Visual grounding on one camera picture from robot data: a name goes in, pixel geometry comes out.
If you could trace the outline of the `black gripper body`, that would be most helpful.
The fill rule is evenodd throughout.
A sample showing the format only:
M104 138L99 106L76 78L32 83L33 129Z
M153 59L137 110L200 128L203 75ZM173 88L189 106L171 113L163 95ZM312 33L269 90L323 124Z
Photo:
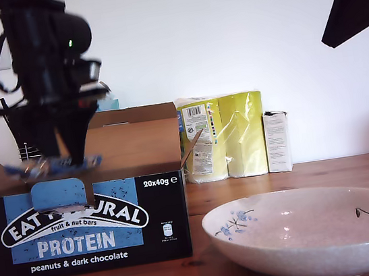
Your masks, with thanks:
M47 80L41 88L26 93L27 104L19 101L16 105L0 110L0 116L17 110L33 110L38 107L71 105L79 101L97 100L108 95L107 85L99 82L100 66L82 67L66 70L60 81Z

